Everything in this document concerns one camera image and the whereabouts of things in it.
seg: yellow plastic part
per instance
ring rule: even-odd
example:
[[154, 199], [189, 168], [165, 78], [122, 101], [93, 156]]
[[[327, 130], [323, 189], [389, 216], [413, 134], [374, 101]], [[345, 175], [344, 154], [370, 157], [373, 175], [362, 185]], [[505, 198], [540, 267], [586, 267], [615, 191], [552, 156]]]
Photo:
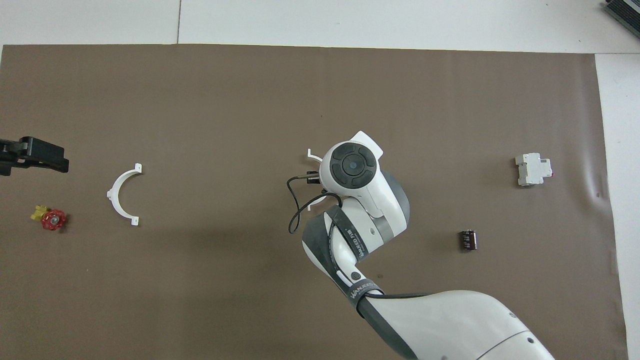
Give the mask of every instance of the yellow plastic part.
[[36, 221], [41, 221], [42, 217], [49, 211], [51, 211], [51, 209], [49, 209], [44, 205], [36, 205], [36, 212], [33, 213], [33, 215], [31, 216], [31, 219]]

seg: gray button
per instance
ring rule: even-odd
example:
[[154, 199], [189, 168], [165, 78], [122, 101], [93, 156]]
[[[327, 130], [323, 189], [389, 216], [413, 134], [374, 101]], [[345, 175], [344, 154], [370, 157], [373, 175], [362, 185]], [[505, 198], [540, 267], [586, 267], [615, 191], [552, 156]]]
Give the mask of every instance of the gray button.
[[367, 162], [368, 167], [372, 167], [376, 164], [376, 158], [373, 156], [373, 152], [371, 152], [371, 150], [363, 146], [358, 150], [358, 152], [360, 155], [364, 156], [364, 160]]
[[364, 160], [357, 154], [347, 155], [347, 157], [342, 160], [342, 168], [344, 172], [351, 176], [360, 175], [364, 169]]
[[364, 170], [364, 173], [362, 175], [351, 180], [351, 185], [355, 186], [356, 188], [361, 188], [366, 184], [369, 184], [371, 182], [371, 179], [373, 179], [373, 173], [369, 170]]
[[335, 148], [333, 151], [332, 157], [336, 160], [342, 160], [346, 154], [353, 152], [355, 150], [354, 143], [344, 143]]
[[331, 173], [333, 174], [333, 177], [336, 179], [336, 181], [338, 181], [339, 183], [342, 183], [343, 185], [347, 185], [347, 177], [342, 172], [340, 165], [338, 164], [331, 165]]

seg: white semicircular bracket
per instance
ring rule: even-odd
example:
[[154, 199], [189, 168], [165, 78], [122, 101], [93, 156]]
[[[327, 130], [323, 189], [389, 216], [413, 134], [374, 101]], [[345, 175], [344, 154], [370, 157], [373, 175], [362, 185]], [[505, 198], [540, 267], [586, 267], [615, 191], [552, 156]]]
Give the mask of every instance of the white semicircular bracket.
[[113, 183], [113, 187], [107, 192], [107, 199], [111, 200], [113, 208], [116, 210], [116, 212], [125, 218], [130, 218], [131, 225], [133, 226], [138, 226], [138, 217], [130, 215], [128, 212], [124, 211], [124, 209], [120, 205], [118, 194], [120, 193], [120, 187], [122, 186], [122, 184], [128, 178], [138, 174], [142, 174], [142, 164], [136, 163], [133, 170], [126, 171], [122, 175], [118, 176], [118, 179], [116, 179], [115, 183]]
[[[311, 160], [317, 161], [318, 163], [322, 163], [322, 158], [311, 154], [311, 149], [307, 149], [307, 157], [310, 158]], [[311, 206], [319, 204], [322, 200], [325, 200], [325, 199], [326, 199], [326, 196], [323, 196], [320, 199], [317, 199], [316, 201], [312, 202], [307, 206], [307, 211], [311, 211]]]

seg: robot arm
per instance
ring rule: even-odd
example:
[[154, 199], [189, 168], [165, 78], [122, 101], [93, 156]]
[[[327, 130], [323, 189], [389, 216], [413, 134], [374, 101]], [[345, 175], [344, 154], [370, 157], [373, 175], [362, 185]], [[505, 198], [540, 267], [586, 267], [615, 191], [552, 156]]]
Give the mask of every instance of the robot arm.
[[307, 222], [302, 243], [380, 337], [405, 359], [553, 359], [504, 305], [474, 291], [384, 295], [356, 265], [403, 232], [406, 195], [380, 169], [382, 149], [362, 131], [322, 158], [320, 183], [346, 197]]

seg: black device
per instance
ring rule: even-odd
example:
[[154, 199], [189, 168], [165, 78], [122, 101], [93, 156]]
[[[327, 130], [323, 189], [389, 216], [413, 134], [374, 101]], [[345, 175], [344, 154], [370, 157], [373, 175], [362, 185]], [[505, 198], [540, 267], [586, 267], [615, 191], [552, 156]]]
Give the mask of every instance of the black device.
[[12, 167], [42, 167], [68, 172], [69, 160], [65, 159], [64, 148], [32, 136], [16, 142], [0, 139], [0, 175], [11, 175]]
[[473, 230], [460, 231], [460, 245], [462, 250], [473, 251], [478, 249], [476, 232]]
[[607, 0], [604, 10], [640, 38], [640, 0]]

